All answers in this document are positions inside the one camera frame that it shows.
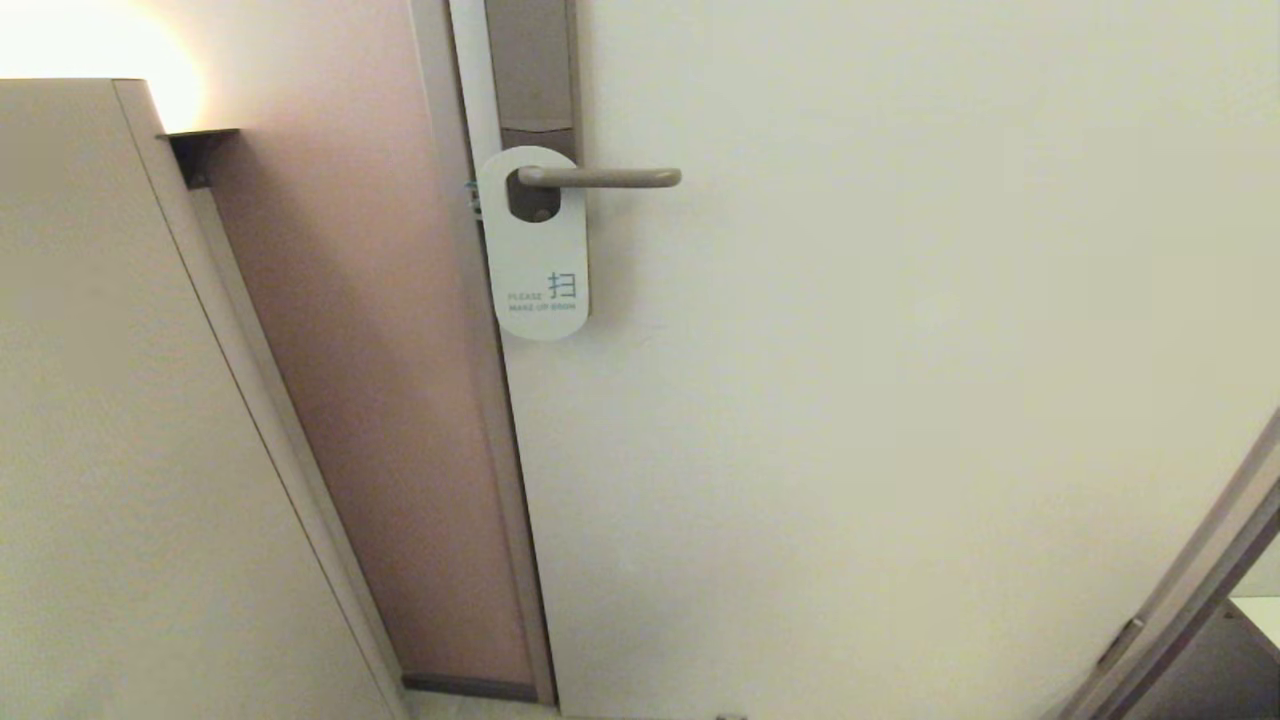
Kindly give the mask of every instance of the lever handle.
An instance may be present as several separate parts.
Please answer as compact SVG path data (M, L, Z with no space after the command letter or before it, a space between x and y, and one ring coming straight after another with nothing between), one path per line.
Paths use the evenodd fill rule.
M594 170L589 168L525 167L517 172L521 184L530 187L675 187L684 173L678 168L644 170Z

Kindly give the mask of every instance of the white door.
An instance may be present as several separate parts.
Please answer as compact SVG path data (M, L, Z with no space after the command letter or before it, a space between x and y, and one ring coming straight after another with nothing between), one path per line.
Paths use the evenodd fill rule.
M566 715L1048 717L1280 398L1275 3L580 0Z
M389 717L192 288L136 97L0 82L0 716Z

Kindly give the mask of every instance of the pink wall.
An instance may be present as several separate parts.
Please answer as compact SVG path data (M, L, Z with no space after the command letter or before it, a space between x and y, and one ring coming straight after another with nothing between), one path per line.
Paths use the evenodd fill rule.
M404 0L136 5L244 131L215 195L404 670L531 683Z

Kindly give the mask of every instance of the light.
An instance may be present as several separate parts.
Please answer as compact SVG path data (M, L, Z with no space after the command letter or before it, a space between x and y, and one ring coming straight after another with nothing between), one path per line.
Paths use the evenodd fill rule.
M109 0L0 0L0 78L142 78L166 132L198 129L204 83L145 10Z

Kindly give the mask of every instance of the white cabinet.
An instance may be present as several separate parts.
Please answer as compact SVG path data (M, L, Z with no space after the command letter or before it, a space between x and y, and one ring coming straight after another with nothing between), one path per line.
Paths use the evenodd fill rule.
M0 82L0 717L397 716L193 287L161 132L136 81Z

